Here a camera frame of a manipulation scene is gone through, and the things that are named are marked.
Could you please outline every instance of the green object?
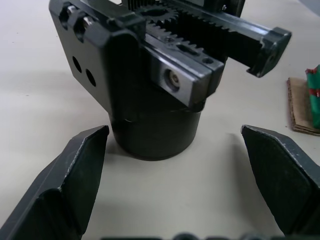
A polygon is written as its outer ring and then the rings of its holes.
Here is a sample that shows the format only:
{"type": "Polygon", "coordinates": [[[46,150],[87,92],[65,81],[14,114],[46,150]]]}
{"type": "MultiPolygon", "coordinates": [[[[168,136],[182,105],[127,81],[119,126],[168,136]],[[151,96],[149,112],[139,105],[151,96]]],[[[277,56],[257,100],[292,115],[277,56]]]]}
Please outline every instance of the green object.
{"type": "Polygon", "coordinates": [[[313,126],[320,129],[320,65],[315,69],[307,69],[307,83],[309,88],[313,126]]]}

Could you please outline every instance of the tabletop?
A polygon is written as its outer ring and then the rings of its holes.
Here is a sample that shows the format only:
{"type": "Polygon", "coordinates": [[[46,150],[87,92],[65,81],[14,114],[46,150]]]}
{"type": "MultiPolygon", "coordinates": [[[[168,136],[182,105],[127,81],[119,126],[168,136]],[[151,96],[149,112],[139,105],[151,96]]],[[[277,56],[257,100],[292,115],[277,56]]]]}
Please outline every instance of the tabletop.
{"type": "MultiPolygon", "coordinates": [[[[1,3],[0,226],[71,137],[110,125],[107,112],[73,78],[48,3],[1,3]]],[[[248,124],[287,135],[320,164],[320,137],[290,128],[286,85],[288,77],[305,78],[306,68],[320,63],[320,18],[298,0],[247,0],[242,17],[292,31],[277,67],[255,78],[229,59],[193,143],[173,158],[135,159],[111,133],[83,240],[282,234],[256,185],[240,130],[248,124]]]]}

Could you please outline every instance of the black cylinder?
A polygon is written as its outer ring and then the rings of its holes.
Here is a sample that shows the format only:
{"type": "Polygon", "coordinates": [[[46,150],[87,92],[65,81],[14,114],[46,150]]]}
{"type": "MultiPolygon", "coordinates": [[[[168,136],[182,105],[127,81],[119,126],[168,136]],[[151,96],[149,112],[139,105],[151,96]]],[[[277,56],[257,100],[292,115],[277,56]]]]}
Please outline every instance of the black cylinder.
{"type": "Polygon", "coordinates": [[[128,153],[149,161],[170,158],[194,140],[200,112],[153,112],[138,121],[111,119],[114,137],[128,153]]]}

